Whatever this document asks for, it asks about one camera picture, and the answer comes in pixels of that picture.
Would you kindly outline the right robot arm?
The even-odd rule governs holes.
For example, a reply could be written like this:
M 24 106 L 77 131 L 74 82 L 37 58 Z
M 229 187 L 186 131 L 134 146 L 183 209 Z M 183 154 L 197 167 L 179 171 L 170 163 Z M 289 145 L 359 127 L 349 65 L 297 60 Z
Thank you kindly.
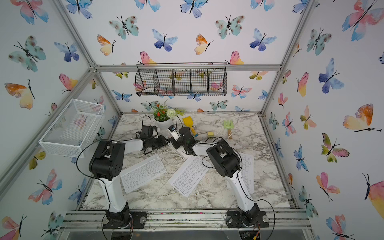
M 172 146 L 184 149 L 187 156 L 208 157 L 217 173 L 231 186 L 237 200 L 239 214 L 233 217 L 231 223 L 227 223 L 230 228 L 269 227 L 266 212 L 260 210 L 257 201 L 251 198 L 246 188 L 241 175 L 243 160 L 237 150 L 223 139 L 211 143 L 197 141 L 189 127 L 177 129 L 172 125 L 168 128 L 168 132 L 171 134 Z

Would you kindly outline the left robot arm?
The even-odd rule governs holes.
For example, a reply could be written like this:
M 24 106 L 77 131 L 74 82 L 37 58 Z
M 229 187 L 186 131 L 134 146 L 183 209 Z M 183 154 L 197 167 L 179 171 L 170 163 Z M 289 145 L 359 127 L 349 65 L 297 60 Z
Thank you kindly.
M 108 202 L 106 210 L 107 223 L 103 229 L 143 229 L 147 221 L 147 213 L 130 212 L 129 204 L 124 199 L 119 175 L 123 168 L 124 155 L 145 151 L 147 148 L 156 150 L 166 143 L 165 137 L 154 134 L 157 127 L 142 127 L 132 139 L 113 141 L 101 139 L 89 163 L 89 171 L 104 187 Z

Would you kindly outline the white power strip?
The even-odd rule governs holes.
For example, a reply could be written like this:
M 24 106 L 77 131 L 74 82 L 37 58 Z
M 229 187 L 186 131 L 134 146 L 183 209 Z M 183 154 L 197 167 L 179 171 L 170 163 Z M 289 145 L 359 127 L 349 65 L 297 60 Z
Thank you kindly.
M 175 149 L 171 142 L 169 142 L 170 148 L 175 151 L 182 159 L 186 160 L 189 158 L 189 155 L 187 155 L 186 151 L 183 147 L 179 147 L 178 149 Z

